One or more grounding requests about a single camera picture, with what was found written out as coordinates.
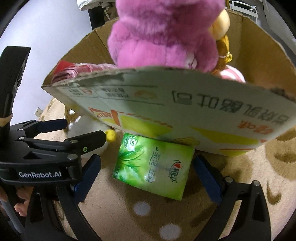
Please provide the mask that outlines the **person's left hand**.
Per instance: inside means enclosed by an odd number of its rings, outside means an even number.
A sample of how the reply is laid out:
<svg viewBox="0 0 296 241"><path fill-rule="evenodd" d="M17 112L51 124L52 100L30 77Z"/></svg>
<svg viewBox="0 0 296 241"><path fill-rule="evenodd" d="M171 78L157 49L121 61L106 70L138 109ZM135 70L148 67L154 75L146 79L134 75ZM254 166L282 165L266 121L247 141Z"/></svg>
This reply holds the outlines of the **person's left hand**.
<svg viewBox="0 0 296 241"><path fill-rule="evenodd" d="M14 205L15 211L22 217L27 216L28 206L34 187L25 186L17 187L16 194L21 199L21 202Z"/></svg>

